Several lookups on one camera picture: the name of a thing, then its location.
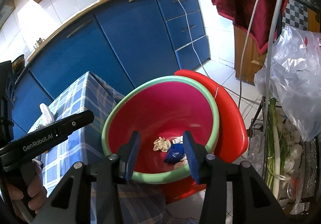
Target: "small label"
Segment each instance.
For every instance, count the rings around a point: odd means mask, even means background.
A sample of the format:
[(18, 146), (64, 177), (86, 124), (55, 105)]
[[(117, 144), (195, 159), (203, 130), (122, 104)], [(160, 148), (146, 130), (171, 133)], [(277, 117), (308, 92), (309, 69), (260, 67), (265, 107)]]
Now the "small label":
[(177, 137), (175, 139), (172, 140), (173, 144), (176, 143), (183, 143), (183, 136)]
[(32, 148), (37, 147), (38, 145), (40, 145), (40, 144), (42, 144), (44, 142), (47, 142), (48, 140), (50, 140), (52, 138), (53, 138), (53, 135), (49, 134), (48, 136), (45, 136), (42, 139), (38, 139), (37, 141), (30, 143), (29, 145), (23, 146), (22, 149), (24, 151), (28, 151), (28, 150), (30, 150)]

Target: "countertop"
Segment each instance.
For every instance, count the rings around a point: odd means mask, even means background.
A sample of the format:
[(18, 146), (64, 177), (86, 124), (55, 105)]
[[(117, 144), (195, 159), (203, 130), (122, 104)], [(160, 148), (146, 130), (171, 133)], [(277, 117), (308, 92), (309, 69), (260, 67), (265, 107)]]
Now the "countertop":
[(15, 85), (17, 86), (21, 80), (21, 78), (25, 75), (25, 73), (28, 71), (29, 67), (32, 65), (33, 60), (39, 55), (39, 53), (45, 48), (45, 46), (49, 43), (49, 41), (60, 34), (61, 31), (63, 31), (64, 28), (72, 24), (74, 21), (76, 21), (81, 16), (85, 15), (86, 13), (94, 10), (95, 8), (103, 5), (103, 4), (113, 4), (117, 2), (118, 0), (98, 0), (94, 2), (93, 4), (89, 5), (86, 9), (83, 11), (79, 11), (73, 16), (71, 16), (68, 20), (64, 21), (61, 27), (59, 27), (54, 33), (52, 33), (47, 39), (44, 40), (44, 42), (35, 50), (33, 50), (30, 55), (26, 58), (28, 61), (28, 64), (26, 65), (25, 69), (22, 71), (22, 73), (19, 75), (19, 77), (16, 79)]

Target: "cable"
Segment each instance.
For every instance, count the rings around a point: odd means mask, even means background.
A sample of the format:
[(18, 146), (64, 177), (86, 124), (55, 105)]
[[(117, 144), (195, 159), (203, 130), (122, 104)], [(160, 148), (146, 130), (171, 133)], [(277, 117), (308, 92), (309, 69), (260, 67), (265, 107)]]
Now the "cable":
[(266, 54), (266, 60), (267, 60), (267, 66), (266, 66), (266, 80), (265, 80), (265, 108), (264, 108), (264, 116), (263, 116), (263, 133), (266, 131), (266, 125), (267, 125), (267, 114), (269, 109), (269, 85), (270, 85), (270, 70), (271, 70), (271, 60), (272, 60), (272, 47), (273, 47), (273, 39), (274, 39), (274, 32), (276, 28), (276, 23), (279, 18), (279, 12), (281, 9), (282, 0), (276, 0), (271, 28), (270, 28), (270, 34), (269, 34), (269, 41), (267, 46), (267, 54)]
[(198, 57), (198, 54), (196, 53), (196, 50), (195, 50), (195, 48), (194, 48), (193, 39), (192, 39), (192, 34), (191, 34), (191, 30), (190, 30), (190, 28), (189, 28), (189, 23), (188, 23), (188, 19), (187, 19), (187, 12), (186, 12), (186, 10), (184, 9), (184, 7), (183, 7), (182, 3), (180, 2), (180, 0), (177, 0), (177, 1), (179, 2), (179, 5), (181, 5), (182, 9), (183, 9), (184, 12), (185, 12), (185, 18), (186, 18), (186, 22), (187, 22), (187, 28), (188, 28), (189, 36), (190, 36), (190, 38), (191, 38), (192, 47), (193, 47), (193, 50), (194, 50), (194, 52), (195, 52), (195, 54), (196, 54), (196, 56), (197, 56), (198, 61), (199, 61), (200, 64), (201, 64), (202, 69), (204, 69), (204, 67), (203, 67), (203, 65), (202, 65), (202, 62), (201, 62), (200, 58)]
[[(205, 70), (205, 68), (203, 67), (203, 64), (202, 64), (202, 62), (201, 62), (201, 60), (200, 60), (200, 58), (199, 58), (199, 56), (198, 56), (198, 54), (197, 54), (197, 52), (196, 52), (196, 50), (195, 50), (195, 48), (194, 48), (194, 44), (193, 44), (193, 40), (192, 40), (192, 35), (191, 35), (191, 31), (190, 31), (189, 23), (188, 23), (188, 19), (187, 19), (187, 12), (186, 12), (186, 10), (184, 9), (184, 7), (183, 7), (182, 3), (180, 2), (180, 0), (177, 0), (177, 1), (178, 1), (179, 4), (181, 5), (181, 7), (182, 7), (182, 9), (183, 9), (183, 11), (184, 11), (184, 13), (185, 13), (185, 18), (186, 18), (186, 22), (187, 22), (187, 28), (188, 28), (188, 32), (189, 32), (189, 36), (190, 36), (190, 39), (191, 39), (191, 43), (192, 43), (193, 50), (194, 50), (194, 52), (195, 52), (195, 54), (196, 54), (196, 56), (197, 56), (197, 59), (198, 59), (200, 65), (201, 65), (202, 69), (205, 71), (206, 76), (207, 76), (208, 78), (211, 78), (211, 77), (208, 75), (208, 73), (207, 73), (207, 71)], [(245, 97), (242, 97), (242, 96), (241, 96), (241, 94), (242, 94), (241, 91), (240, 91), (240, 95), (239, 95), (239, 94), (237, 94), (236, 92), (232, 91), (231, 89), (228, 89), (228, 88), (225, 87), (225, 86), (223, 86), (223, 87), (224, 87), (225, 89), (227, 89), (228, 91), (236, 94), (236, 95), (239, 96), (240, 98), (242, 98), (242, 99), (244, 99), (244, 100), (247, 100), (247, 101), (249, 101), (249, 102), (251, 102), (251, 103), (253, 103), (253, 104), (258, 104), (258, 105), (259, 105), (259, 103), (257, 103), (256, 101), (253, 101), (253, 100), (247, 99), (247, 98), (245, 98)]]
[(244, 58), (244, 53), (245, 53), (246, 46), (247, 46), (247, 44), (248, 44), (248, 37), (249, 37), (249, 35), (250, 35), (250, 30), (251, 30), (251, 27), (252, 27), (252, 23), (253, 23), (253, 19), (254, 19), (254, 15), (255, 15), (255, 12), (256, 12), (256, 7), (257, 7), (258, 2), (259, 2), (259, 0), (256, 0), (256, 1), (255, 1), (255, 4), (254, 4), (254, 8), (253, 8), (253, 12), (252, 12), (250, 24), (248, 25), (248, 32), (246, 33), (245, 43), (244, 43), (243, 52), (242, 52), (242, 56), (241, 56), (240, 74), (239, 74), (239, 79), (240, 79), (240, 98), (239, 98), (239, 104), (238, 104), (239, 109), (240, 109), (241, 97), (242, 97), (242, 68), (243, 68), (243, 58)]

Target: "plaid tablecloth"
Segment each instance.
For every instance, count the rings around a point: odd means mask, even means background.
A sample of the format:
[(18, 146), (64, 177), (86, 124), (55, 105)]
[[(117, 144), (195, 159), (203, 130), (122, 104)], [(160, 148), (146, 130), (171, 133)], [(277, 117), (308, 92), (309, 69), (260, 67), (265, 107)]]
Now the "plaid tablecloth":
[[(94, 113), (94, 122), (73, 132), (68, 140), (52, 148), (41, 156), (44, 164), (43, 183), (48, 195), (53, 191), (64, 174), (77, 161), (94, 164), (103, 158), (101, 134), (104, 123), (124, 96), (110, 87), (105, 81), (87, 72), (71, 84), (50, 105), (55, 120), (85, 110)], [(42, 124), (42, 116), (34, 123), (29, 132)], [(125, 224), (172, 223), (194, 224), (194, 219), (178, 219), (166, 209), (165, 197), (156, 185), (131, 182), (119, 185), (119, 199)], [(91, 192), (91, 224), (96, 223), (96, 191)]]

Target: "plastic basin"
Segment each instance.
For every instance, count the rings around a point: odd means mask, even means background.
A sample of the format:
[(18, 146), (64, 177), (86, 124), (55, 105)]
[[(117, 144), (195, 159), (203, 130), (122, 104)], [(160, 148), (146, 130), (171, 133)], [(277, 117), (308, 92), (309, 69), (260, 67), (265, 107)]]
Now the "plastic basin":
[(177, 181), (190, 175), (188, 165), (174, 170), (164, 163), (167, 153), (153, 151), (154, 141), (190, 130), (196, 142), (212, 152), (219, 132), (218, 109), (211, 93), (197, 81), (157, 78), (129, 93), (110, 113), (102, 132), (104, 154), (117, 152), (135, 130), (142, 141), (132, 179), (154, 184)]
[[(216, 95), (215, 101), (219, 109), (219, 138), (214, 154), (225, 162), (235, 161), (247, 149), (248, 135), (233, 98), (222, 86), (200, 73), (181, 69), (175, 72), (175, 75), (194, 79), (205, 86), (212, 96)], [(162, 184), (160, 188), (165, 195), (166, 203), (169, 204), (204, 190), (206, 185), (197, 185), (189, 176), (173, 183)]]

